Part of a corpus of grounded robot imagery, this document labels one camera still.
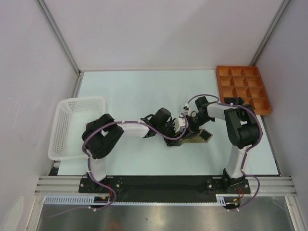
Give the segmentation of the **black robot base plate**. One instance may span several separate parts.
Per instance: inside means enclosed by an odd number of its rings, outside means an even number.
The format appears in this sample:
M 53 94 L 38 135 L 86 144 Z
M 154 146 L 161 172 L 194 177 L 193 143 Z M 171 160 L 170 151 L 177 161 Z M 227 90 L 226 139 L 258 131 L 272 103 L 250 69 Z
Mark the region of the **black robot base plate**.
M 251 192 L 248 179 L 241 179 L 230 184 L 222 176 L 107 176 L 96 183 L 89 175 L 81 178 L 80 193 L 107 193 L 113 189 L 116 194 L 125 193 L 130 189 L 145 190 L 196 190 L 211 194 L 249 194 Z

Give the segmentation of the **olive gold patterned tie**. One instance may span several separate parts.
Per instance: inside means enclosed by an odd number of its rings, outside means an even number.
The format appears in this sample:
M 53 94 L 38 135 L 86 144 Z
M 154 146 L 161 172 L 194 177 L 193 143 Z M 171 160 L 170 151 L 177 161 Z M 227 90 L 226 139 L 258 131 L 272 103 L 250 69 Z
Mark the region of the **olive gold patterned tie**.
M 198 133 L 189 133 L 185 138 L 180 139 L 180 145 L 194 143 L 208 143 L 213 134 L 206 129 L 200 129 Z

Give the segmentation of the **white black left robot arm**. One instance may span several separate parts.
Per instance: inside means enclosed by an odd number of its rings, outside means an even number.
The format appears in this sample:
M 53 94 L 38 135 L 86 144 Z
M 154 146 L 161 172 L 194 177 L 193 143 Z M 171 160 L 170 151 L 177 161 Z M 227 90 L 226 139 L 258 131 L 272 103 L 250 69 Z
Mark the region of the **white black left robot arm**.
M 158 134 L 166 142 L 178 143 L 187 129 L 188 121 L 184 114 L 173 119 L 171 112 L 165 108 L 138 121 L 115 121 L 110 114 L 104 114 L 89 122 L 82 134 L 82 151 L 87 155 L 87 174 L 91 178 L 89 186 L 98 193 L 106 188 L 105 159 L 123 136 L 150 138 Z

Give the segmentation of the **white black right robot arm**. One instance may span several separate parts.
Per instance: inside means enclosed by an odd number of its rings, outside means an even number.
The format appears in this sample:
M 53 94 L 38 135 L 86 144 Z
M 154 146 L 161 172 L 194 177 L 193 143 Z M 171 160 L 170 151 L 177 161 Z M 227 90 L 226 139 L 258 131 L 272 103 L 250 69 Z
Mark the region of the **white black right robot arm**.
M 225 121 L 229 141 L 232 144 L 231 154 L 226 168 L 223 169 L 221 186 L 227 193 L 233 193 L 245 180 L 244 166 L 248 152 L 257 146 L 263 136 L 253 107 L 245 104 L 241 97 L 227 97 L 225 102 L 219 98 L 215 102 L 207 100 L 207 94 L 199 94 L 185 104 L 195 100 L 198 112 L 194 116 L 188 114 L 189 131 L 191 134 L 199 132 L 205 123 L 216 119 Z

